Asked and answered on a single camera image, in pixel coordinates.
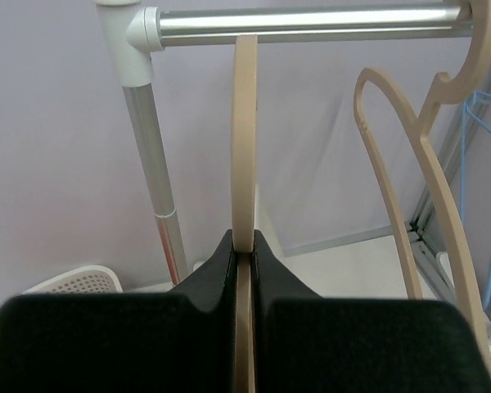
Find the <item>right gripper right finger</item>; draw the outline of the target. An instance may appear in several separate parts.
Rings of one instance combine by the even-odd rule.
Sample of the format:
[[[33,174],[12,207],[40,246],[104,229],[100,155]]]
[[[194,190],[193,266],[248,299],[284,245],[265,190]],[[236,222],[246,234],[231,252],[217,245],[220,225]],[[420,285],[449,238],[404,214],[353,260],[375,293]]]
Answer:
[[[491,392],[461,313],[436,300],[324,298],[255,233],[259,392]]]

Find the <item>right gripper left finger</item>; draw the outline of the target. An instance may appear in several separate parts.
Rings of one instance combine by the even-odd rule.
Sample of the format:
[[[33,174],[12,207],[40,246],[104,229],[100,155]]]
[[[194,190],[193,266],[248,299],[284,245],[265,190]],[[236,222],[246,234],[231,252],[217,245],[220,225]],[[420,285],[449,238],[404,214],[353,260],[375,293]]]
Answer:
[[[30,294],[0,307],[0,392],[232,392],[236,253],[167,292]]]

